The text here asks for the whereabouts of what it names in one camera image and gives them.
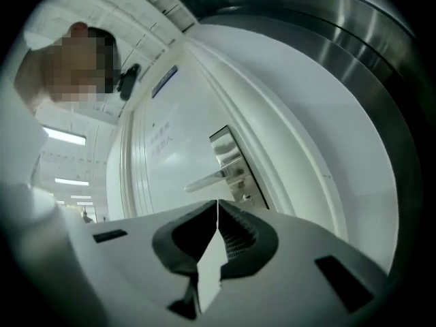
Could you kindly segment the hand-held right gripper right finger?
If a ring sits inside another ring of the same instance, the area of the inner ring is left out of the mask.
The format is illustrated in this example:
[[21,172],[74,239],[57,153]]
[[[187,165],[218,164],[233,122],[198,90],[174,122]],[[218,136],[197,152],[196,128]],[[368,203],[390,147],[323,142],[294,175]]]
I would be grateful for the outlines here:
[[221,280],[253,276],[278,249],[278,235],[270,224],[224,200],[218,201],[218,230],[228,258]]

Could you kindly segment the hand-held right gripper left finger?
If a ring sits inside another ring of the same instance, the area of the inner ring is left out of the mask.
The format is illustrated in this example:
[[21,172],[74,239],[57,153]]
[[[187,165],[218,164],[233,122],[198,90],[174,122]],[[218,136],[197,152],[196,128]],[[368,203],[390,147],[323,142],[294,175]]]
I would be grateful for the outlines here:
[[171,273],[196,275],[216,231],[217,201],[212,200],[160,227],[153,235],[153,250]]

